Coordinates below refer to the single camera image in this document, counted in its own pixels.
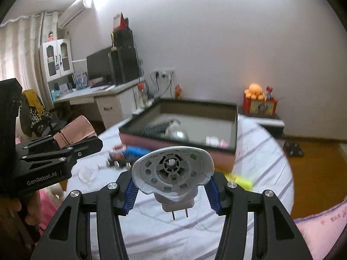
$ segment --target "white wall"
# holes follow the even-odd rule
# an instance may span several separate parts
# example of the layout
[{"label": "white wall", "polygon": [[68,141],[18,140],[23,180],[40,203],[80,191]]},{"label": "white wall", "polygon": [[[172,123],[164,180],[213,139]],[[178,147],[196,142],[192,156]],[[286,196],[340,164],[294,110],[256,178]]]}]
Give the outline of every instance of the white wall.
[{"label": "white wall", "polygon": [[252,82],[283,98],[286,132],[347,139],[347,32],[326,0],[94,0],[68,26],[74,59],[129,17],[148,74],[175,67],[185,97],[242,103]]}]

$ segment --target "figurine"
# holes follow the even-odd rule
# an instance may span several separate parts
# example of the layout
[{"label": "figurine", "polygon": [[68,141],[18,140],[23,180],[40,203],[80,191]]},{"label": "figurine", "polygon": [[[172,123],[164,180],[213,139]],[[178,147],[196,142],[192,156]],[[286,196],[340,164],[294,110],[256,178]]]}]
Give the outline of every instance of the figurine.
[{"label": "figurine", "polygon": [[178,84],[175,87],[175,99],[179,100],[181,99],[181,96],[182,96],[182,89],[181,89],[181,86]]},{"label": "figurine", "polygon": [[48,41],[54,41],[54,38],[53,38],[53,31],[50,31],[49,34],[48,34]]}]

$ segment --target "red box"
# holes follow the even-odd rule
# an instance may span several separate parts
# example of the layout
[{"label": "red box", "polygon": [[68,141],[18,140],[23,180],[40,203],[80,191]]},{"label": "red box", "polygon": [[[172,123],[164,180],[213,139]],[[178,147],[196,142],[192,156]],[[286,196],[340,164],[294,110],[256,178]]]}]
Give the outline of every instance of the red box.
[{"label": "red box", "polygon": [[243,112],[245,114],[259,114],[263,116],[274,116],[276,113],[277,100],[252,100],[250,98],[243,97]]}]

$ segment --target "white cabinet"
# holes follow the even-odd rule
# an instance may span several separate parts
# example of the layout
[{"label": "white cabinet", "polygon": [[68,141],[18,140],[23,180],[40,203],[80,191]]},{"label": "white cabinet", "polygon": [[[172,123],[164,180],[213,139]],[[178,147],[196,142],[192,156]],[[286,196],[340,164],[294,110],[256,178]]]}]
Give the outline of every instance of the white cabinet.
[{"label": "white cabinet", "polygon": [[74,72],[69,39],[43,43],[40,59],[43,77],[47,82]]}]

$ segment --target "desk drawer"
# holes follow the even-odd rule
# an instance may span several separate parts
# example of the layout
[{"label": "desk drawer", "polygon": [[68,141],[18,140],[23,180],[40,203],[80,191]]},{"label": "desk drawer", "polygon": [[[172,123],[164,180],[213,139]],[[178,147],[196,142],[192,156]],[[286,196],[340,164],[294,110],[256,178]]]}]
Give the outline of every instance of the desk drawer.
[{"label": "desk drawer", "polygon": [[106,130],[123,120],[122,115],[116,114],[116,113],[102,115],[101,117],[102,117],[102,122],[104,123]]},{"label": "desk drawer", "polygon": [[71,105],[83,105],[83,104],[92,104],[92,103],[94,103],[93,97],[70,100]]},{"label": "desk drawer", "polygon": [[119,99],[117,96],[110,96],[110,97],[98,97],[95,99],[95,101],[98,104],[98,109],[101,114],[108,115],[108,114],[119,114],[122,115],[122,109],[120,107]]}]

